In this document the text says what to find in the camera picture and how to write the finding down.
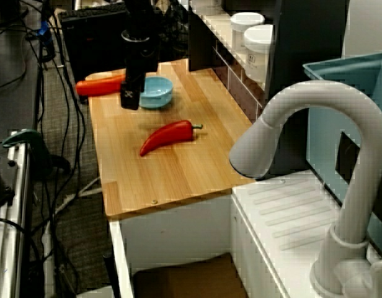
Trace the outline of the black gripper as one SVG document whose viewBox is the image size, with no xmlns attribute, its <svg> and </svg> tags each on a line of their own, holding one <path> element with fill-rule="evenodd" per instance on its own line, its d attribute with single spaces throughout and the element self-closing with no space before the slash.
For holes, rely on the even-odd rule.
<svg viewBox="0 0 382 298">
<path fill-rule="evenodd" d="M 136 35 L 129 30 L 122 32 L 125 44 L 125 82 L 120 86 L 121 107 L 138 110 L 146 74 L 157 71 L 159 37 L 156 34 Z"/>
</svg>

